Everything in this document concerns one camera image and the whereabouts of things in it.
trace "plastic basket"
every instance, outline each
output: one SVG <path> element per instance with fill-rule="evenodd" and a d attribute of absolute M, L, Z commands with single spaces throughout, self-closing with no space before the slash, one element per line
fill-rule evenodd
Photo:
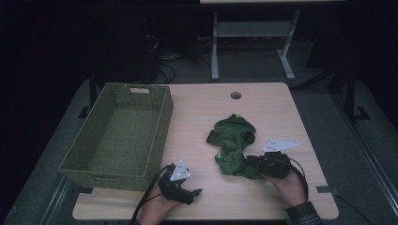
<path fill-rule="evenodd" d="M 146 190 L 173 107 L 168 86 L 107 83 L 59 171 L 84 187 Z"/>

